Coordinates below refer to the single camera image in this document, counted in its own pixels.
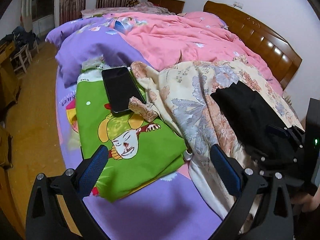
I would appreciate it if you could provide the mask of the person's right hand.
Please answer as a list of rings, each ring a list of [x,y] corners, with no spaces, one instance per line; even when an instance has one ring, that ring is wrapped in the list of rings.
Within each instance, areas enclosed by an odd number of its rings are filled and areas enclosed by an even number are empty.
[[[302,212],[315,211],[320,203],[320,188],[314,196],[310,194],[298,194],[291,198],[291,203],[301,207]]]

